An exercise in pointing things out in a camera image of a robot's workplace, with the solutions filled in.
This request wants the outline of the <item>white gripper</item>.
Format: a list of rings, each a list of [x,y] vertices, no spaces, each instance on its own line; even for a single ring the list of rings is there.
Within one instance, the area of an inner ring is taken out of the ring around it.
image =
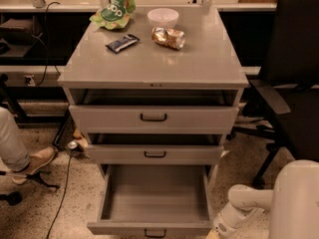
[[[227,239],[245,222],[263,213],[262,208],[238,208],[228,202],[214,217],[205,239]]]

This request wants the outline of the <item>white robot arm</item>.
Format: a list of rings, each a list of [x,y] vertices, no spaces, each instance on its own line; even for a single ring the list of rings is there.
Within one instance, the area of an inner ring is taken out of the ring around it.
[[[319,239],[319,163],[288,163],[272,189],[233,185],[206,239],[227,239],[264,210],[270,211],[268,239]]]

